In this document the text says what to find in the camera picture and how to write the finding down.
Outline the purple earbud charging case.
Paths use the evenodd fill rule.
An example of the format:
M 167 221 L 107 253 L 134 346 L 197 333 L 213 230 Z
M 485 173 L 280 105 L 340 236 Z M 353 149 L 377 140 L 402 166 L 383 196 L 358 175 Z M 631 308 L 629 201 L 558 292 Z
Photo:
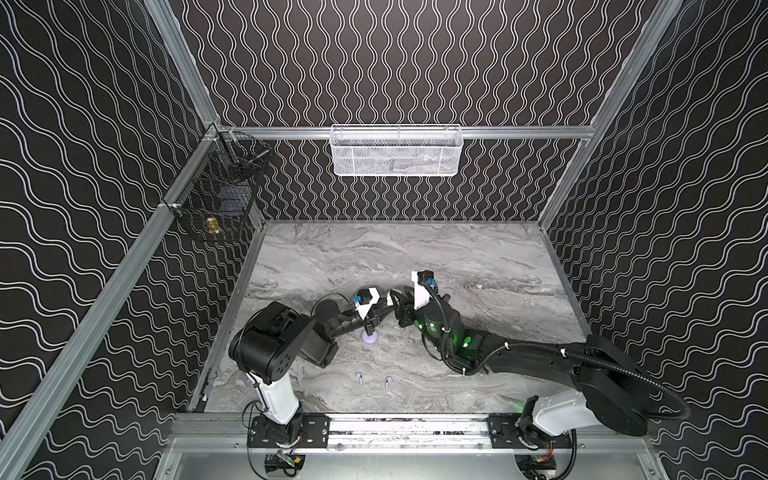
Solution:
M 363 332 L 361 334 L 361 339 L 366 345 L 373 345 L 378 341 L 378 333 L 373 332 L 372 334 L 368 334 L 366 332 Z

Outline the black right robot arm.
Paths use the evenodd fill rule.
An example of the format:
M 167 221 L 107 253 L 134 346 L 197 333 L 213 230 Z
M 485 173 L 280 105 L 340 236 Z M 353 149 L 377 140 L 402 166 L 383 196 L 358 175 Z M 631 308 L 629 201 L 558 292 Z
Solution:
M 517 429 L 531 442 L 598 424 L 643 437 L 652 420 L 682 421 L 691 414 L 681 395 L 601 336 L 543 343 L 468 328 L 447 296 L 433 289 L 424 302 L 412 290 L 392 290 L 387 301 L 399 326 L 415 326 L 440 361 L 459 375 L 512 373 L 566 386 L 559 394 L 533 394 L 526 400 Z

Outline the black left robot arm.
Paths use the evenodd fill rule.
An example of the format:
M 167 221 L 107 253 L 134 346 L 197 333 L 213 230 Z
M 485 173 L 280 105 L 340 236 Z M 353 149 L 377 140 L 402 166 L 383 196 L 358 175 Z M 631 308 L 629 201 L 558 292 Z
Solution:
M 228 356 L 254 384 L 261 415 L 278 427 L 288 427 L 301 415 L 289 375 L 300 357 L 326 367 L 338 351 L 337 338 L 360 330 L 368 342 L 376 327 L 395 310 L 395 302 L 361 293 L 347 301 L 340 294 L 320 298 L 308 315 L 273 301 L 257 311 L 235 333 Z

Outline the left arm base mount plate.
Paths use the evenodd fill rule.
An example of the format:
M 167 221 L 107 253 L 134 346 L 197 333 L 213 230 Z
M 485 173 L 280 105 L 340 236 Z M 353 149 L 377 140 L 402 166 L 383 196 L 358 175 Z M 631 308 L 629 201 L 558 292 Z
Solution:
M 248 448 L 326 448 L 331 418 L 320 413 L 297 413 L 287 424 L 264 415 L 253 419 L 248 428 Z

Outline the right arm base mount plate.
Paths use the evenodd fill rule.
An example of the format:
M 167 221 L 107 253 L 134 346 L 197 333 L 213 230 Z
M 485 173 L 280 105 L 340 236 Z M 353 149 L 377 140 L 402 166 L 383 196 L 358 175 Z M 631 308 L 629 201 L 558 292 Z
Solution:
M 491 414 L 486 421 L 493 449 L 527 449 L 543 452 L 550 447 L 568 449 L 573 446 L 569 432 L 558 436 L 547 434 L 533 424 L 530 415 Z

